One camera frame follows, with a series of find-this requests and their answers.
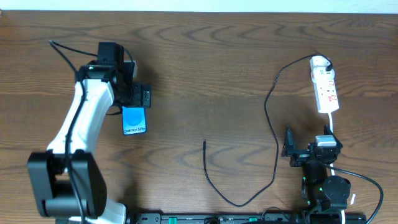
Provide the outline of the blue Galaxy smartphone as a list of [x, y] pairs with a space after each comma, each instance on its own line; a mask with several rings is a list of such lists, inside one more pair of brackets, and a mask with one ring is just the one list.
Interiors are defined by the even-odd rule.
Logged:
[[123, 107], [123, 134], [142, 134], [147, 131], [145, 108]]

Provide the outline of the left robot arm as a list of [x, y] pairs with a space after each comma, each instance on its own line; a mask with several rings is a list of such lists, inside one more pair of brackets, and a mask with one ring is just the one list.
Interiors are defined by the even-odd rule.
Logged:
[[95, 149], [110, 107], [117, 107], [126, 135], [146, 131], [151, 86], [136, 81], [137, 64], [114, 42], [101, 42], [92, 61], [74, 68], [75, 94], [58, 134], [27, 169], [35, 204], [57, 223], [134, 223], [128, 207], [108, 197]]

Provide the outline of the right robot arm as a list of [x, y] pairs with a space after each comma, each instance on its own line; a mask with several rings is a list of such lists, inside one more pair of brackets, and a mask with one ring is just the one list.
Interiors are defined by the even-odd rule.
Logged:
[[286, 128], [281, 156], [290, 158], [291, 167], [302, 168], [302, 197], [308, 203], [308, 208], [296, 216], [297, 223], [345, 222], [341, 213], [347, 209], [351, 183], [327, 172], [342, 148], [342, 143], [327, 125], [324, 133], [316, 136], [306, 149], [295, 147], [292, 130]]

